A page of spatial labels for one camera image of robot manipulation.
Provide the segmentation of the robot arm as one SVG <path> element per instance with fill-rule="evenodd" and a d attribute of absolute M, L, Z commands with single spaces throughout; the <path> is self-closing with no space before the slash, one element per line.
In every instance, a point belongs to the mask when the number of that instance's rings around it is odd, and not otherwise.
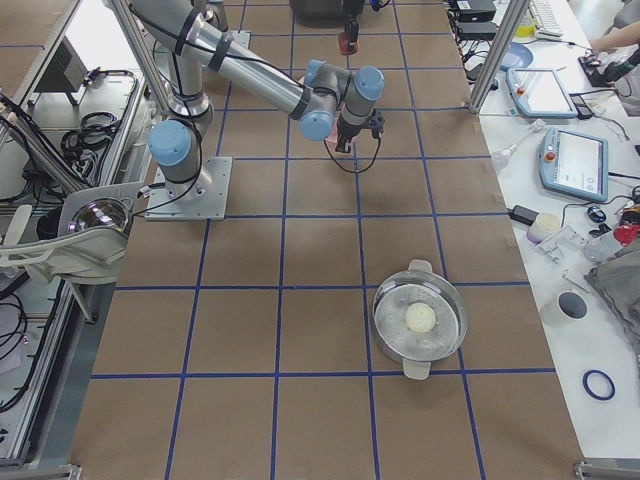
<path fill-rule="evenodd" d="M 359 33 L 358 17 L 364 10 L 364 0 L 341 0 L 341 12 L 344 19 L 344 32 L 357 36 Z"/>
<path fill-rule="evenodd" d="M 335 133 L 339 153 L 350 152 L 362 130 L 381 137 L 384 118 L 375 104 L 385 79 L 376 67 L 351 72 L 312 60 L 303 81 L 296 81 L 207 21 L 205 8 L 194 2 L 132 1 L 128 9 L 169 54 L 170 117 L 152 130 L 149 147 L 171 201 L 205 191 L 201 141 L 213 107 L 203 90 L 203 69 L 286 113 L 311 141 Z"/>

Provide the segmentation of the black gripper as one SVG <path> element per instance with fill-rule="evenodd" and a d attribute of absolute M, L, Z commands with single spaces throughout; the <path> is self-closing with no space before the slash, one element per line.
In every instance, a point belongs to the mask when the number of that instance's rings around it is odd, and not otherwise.
<path fill-rule="evenodd" d="M 374 139 L 380 140 L 384 133 L 385 118 L 381 110 L 373 110 L 366 117 L 346 117 L 341 114 L 337 121 L 335 151 L 350 153 L 352 140 L 362 131 L 370 130 Z"/>

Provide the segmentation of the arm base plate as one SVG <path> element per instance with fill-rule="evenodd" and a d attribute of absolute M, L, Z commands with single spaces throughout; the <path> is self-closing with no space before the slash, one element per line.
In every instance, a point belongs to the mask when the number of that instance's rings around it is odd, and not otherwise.
<path fill-rule="evenodd" d="M 150 191 L 144 218 L 148 221 L 223 220 L 232 163 L 231 157 L 206 157 L 194 186 L 190 182 L 182 185 L 167 182 L 157 167 L 154 182 L 163 186 Z"/>

